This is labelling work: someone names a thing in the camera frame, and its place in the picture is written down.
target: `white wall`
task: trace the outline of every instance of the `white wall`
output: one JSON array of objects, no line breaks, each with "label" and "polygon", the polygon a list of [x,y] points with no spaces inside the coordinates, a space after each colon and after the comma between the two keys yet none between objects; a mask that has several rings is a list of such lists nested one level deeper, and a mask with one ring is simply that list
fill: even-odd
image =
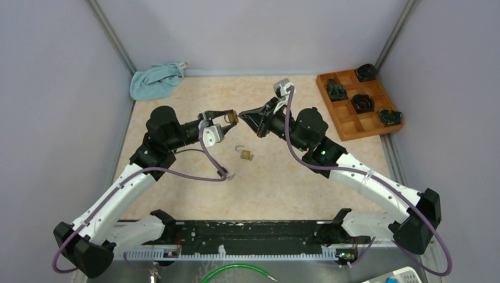
[{"label": "white wall", "polygon": [[84,1],[2,1],[0,38],[0,281],[65,282],[52,230],[107,188],[130,75]]},{"label": "white wall", "polygon": [[138,70],[324,73],[375,63],[407,1],[99,1]]},{"label": "white wall", "polygon": [[380,77],[409,185],[441,195],[450,282],[498,282],[500,2],[422,1]]}]

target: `beige tabletop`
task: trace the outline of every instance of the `beige tabletop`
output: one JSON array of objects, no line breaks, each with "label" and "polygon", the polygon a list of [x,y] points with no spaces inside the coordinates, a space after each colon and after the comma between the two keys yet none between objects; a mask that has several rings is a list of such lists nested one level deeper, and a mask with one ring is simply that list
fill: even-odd
[{"label": "beige tabletop", "polygon": [[[389,176],[379,136],[341,142],[315,83],[315,76],[197,77],[185,78],[168,98],[137,101],[117,168],[117,176],[142,142],[146,121],[158,106],[175,109],[179,123],[195,120],[205,110],[234,109],[237,112],[263,106],[274,96],[272,85],[288,77],[297,89],[292,113],[317,107],[328,123],[327,136],[340,143],[366,165]],[[236,145],[254,155],[240,158]],[[200,148],[199,143],[186,148]],[[140,196],[122,219],[141,219],[162,209],[178,220],[192,219],[332,219],[342,208],[366,212],[383,211],[375,203],[344,184],[332,182],[297,163],[286,143],[269,134],[260,139],[243,122],[226,135],[222,143],[208,148],[230,173],[231,181],[200,182],[164,174]],[[216,169],[201,152],[176,155],[172,170],[218,177]]]}]

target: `blue towel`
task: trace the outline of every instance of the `blue towel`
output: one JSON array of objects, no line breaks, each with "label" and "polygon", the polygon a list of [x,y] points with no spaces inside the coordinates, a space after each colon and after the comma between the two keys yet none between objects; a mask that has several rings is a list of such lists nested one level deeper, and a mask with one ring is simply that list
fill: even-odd
[{"label": "blue towel", "polygon": [[136,72],[130,82],[130,96],[134,100],[150,100],[169,97],[179,77],[184,77],[184,69],[179,63],[153,65],[145,72]]}]

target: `wooden tray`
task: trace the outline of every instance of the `wooden tray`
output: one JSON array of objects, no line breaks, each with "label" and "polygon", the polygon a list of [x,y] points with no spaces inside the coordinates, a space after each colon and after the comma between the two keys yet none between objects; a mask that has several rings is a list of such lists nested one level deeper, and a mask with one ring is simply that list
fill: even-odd
[{"label": "wooden tray", "polygon": [[[331,102],[326,89],[330,78],[344,86],[348,100]],[[342,141],[393,133],[399,131],[404,125],[403,121],[401,121],[398,125],[385,127],[380,121],[377,115],[380,110],[396,109],[378,79],[361,83],[354,70],[345,70],[318,75],[316,83],[320,88],[323,100]],[[356,94],[368,94],[373,98],[374,111],[357,114],[351,104],[351,99]]]}]

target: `green hose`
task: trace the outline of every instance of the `green hose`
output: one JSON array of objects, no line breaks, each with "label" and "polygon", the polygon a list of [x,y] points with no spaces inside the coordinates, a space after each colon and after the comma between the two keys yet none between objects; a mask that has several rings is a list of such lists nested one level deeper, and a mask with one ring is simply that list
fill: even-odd
[{"label": "green hose", "polygon": [[276,280],[276,279],[274,279],[274,277],[270,276],[269,273],[267,273],[267,271],[265,271],[262,268],[259,268],[259,267],[255,266],[255,265],[250,265],[250,264],[228,264],[228,265],[224,265],[223,267],[217,268],[216,270],[210,272],[210,274],[207,275],[203,280],[201,280],[200,283],[207,283],[215,275],[221,273],[222,271],[226,271],[228,269],[231,269],[231,268],[248,268],[248,269],[251,269],[253,271],[259,272],[260,274],[266,276],[267,278],[269,278],[269,279],[271,279],[271,280],[273,280],[275,282],[278,282],[278,280]]}]

